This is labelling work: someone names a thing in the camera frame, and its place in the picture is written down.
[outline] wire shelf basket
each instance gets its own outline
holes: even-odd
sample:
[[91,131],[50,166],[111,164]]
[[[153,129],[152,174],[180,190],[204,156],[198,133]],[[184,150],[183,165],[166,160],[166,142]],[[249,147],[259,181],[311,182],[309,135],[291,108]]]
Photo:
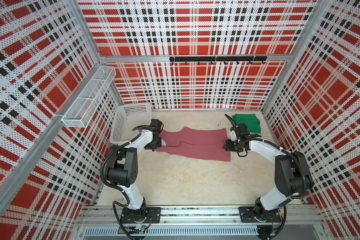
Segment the wire shelf basket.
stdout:
[[62,118],[63,123],[67,127],[87,127],[115,76],[114,67],[100,66]]

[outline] white wire mesh basket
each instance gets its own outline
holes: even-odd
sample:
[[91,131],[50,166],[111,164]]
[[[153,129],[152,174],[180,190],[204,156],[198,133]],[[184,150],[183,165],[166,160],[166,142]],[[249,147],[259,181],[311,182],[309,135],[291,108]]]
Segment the white wire mesh basket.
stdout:
[[132,103],[118,106],[113,119],[109,141],[113,144],[123,144],[137,135],[132,131],[140,125],[150,125],[152,105],[150,103]]
[[67,127],[87,127],[116,75],[115,68],[100,66],[68,109],[62,121]]

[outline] perforated panel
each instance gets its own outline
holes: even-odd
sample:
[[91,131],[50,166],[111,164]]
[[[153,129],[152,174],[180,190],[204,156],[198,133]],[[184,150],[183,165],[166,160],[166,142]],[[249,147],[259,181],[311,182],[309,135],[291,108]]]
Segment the perforated panel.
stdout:
[[360,239],[360,1],[332,1],[266,111],[279,142],[305,154],[307,200],[336,239]]
[[316,3],[78,2],[105,56],[290,53]]
[[81,207],[96,197],[116,106],[107,90],[87,128],[62,128],[0,217],[0,239],[70,238]]
[[110,63],[124,103],[260,109],[284,62]]
[[0,1],[0,185],[94,65],[62,1]]

